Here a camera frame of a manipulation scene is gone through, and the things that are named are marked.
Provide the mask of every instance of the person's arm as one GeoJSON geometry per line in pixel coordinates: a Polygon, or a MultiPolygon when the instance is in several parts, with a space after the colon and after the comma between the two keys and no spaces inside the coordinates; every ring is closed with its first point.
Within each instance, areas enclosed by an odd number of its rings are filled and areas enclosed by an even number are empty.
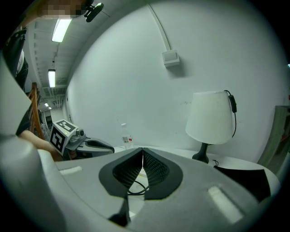
{"type": "Polygon", "coordinates": [[[48,151],[53,160],[56,161],[63,161],[63,157],[55,150],[55,148],[47,141],[40,139],[39,137],[35,136],[29,130],[23,131],[19,138],[27,140],[33,144],[34,147],[37,149],[42,149],[48,151]]]}

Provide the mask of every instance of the water bottle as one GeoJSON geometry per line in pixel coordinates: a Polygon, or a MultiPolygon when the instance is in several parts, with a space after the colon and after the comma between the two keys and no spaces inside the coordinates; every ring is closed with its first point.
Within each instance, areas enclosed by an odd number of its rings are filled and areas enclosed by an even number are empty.
{"type": "Polygon", "coordinates": [[[125,149],[134,148],[134,143],[131,134],[127,130],[127,124],[122,124],[122,140],[124,143],[125,149]]]}

